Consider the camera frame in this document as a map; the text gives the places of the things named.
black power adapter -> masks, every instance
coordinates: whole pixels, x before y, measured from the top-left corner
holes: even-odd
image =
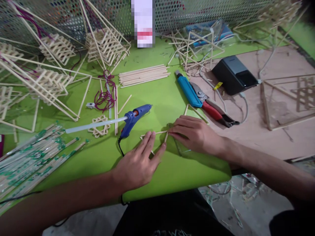
[[[258,80],[236,57],[223,58],[213,68],[212,73],[218,81],[222,82],[228,95],[235,95],[251,87],[257,86]]]

red handle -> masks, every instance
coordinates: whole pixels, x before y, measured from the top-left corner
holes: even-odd
[[[203,102],[201,108],[204,109],[214,120],[217,121],[222,119],[222,115],[216,109],[206,103],[206,101]]]

perforated metal sheet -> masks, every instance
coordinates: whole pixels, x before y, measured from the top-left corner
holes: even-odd
[[[84,43],[83,18],[77,0],[19,0],[16,2]],[[91,0],[91,2],[120,32],[126,36],[132,34],[130,0]],[[156,33],[168,33],[187,24],[219,18],[227,23],[239,22],[249,17],[255,19],[258,16],[258,10],[273,3],[274,0],[155,0],[155,2]],[[45,31],[56,33],[56,30],[51,27],[39,21],[37,23]],[[38,45],[21,19],[8,5],[7,0],[0,0],[0,37]]]

hand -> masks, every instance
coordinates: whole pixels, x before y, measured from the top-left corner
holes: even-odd
[[[126,153],[118,165],[113,169],[113,177],[122,185],[124,192],[148,184],[161,162],[166,143],[149,159],[155,141],[155,132],[147,132],[140,145]]]
[[[223,137],[216,134],[202,119],[181,115],[168,132],[186,148],[196,152],[219,156],[224,150]]]

green table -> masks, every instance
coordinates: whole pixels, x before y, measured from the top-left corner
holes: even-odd
[[[119,64],[114,71],[114,75],[160,64],[166,65],[174,53],[174,49],[168,44],[168,42],[165,42],[165,39],[156,38],[155,48],[132,48],[130,56],[126,57],[126,59]],[[237,44],[232,47],[234,50],[233,48],[229,48],[229,50],[221,56],[225,57],[237,53],[247,52],[248,50],[257,50],[257,47],[260,46],[249,45],[247,47],[243,47],[246,50],[243,50],[242,52],[239,51],[240,47]],[[78,56],[70,60],[68,68],[70,68],[77,60]],[[167,124],[173,123],[176,118],[184,113],[188,101],[176,82],[174,72],[178,69],[180,72],[185,74],[179,66],[178,59],[174,59],[168,69],[171,75],[167,78],[137,86],[118,89],[119,109],[127,100],[129,95],[132,94],[131,99],[124,107],[119,117],[122,117],[126,112],[141,105],[153,105],[151,113],[142,117],[134,126],[130,136],[121,141],[121,147],[125,153],[140,143],[140,135],[145,134],[148,130],[156,132],[167,130]],[[80,72],[93,75],[102,74],[102,70],[97,63],[88,64],[85,62]],[[115,76],[114,81],[116,83],[118,82],[118,76]],[[69,85],[67,87],[69,95],[61,97],[60,100],[68,105],[74,112],[77,112],[79,110],[87,83],[88,80]],[[53,106],[47,106],[41,102],[40,107],[42,107],[42,109],[39,109],[38,111],[36,131],[40,131],[51,123],[54,123],[56,120],[58,120],[65,128],[72,128],[91,123],[93,118],[99,117],[102,113],[101,111],[95,109],[86,108],[85,104],[87,102],[93,102],[94,97],[99,90],[99,80],[92,80],[78,122],[73,122]],[[19,112],[21,113],[21,116],[16,118],[17,124],[30,128],[34,107],[34,100],[25,99],[19,107],[13,107],[10,110],[10,112],[13,113],[10,118],[13,118],[14,114],[16,115],[16,112]],[[189,110],[187,114],[198,117],[198,115],[192,110]],[[121,130],[123,126],[124,122],[119,123],[118,130]],[[15,144],[13,143],[12,129],[1,125],[0,132],[4,134],[10,133],[5,137],[5,152],[15,147]],[[23,142],[33,135],[34,134],[27,134],[22,131],[18,131],[20,142]],[[117,146],[118,136],[114,135],[114,125],[112,125],[109,129],[108,135],[98,139],[95,139],[92,136],[92,133],[87,131],[64,134],[63,136],[66,140],[71,140],[74,137],[79,136],[82,140],[90,139],[91,142],[80,152],[71,157],[71,159],[58,168],[54,173],[52,173],[46,180],[38,185],[35,190],[47,189],[69,180],[109,171],[114,168],[121,159],[121,154]],[[164,138],[165,133],[157,135],[154,150],[158,148]],[[80,143],[81,142],[77,142],[75,145],[70,146],[62,153],[69,153]],[[169,137],[167,140],[166,153],[164,154],[162,162],[157,168],[151,183],[139,189],[125,193],[123,199],[124,201],[134,201],[204,185],[215,184],[227,181],[230,178],[231,171],[226,162],[213,156],[204,156],[192,151],[185,152],[182,156],[180,156],[174,139]]]

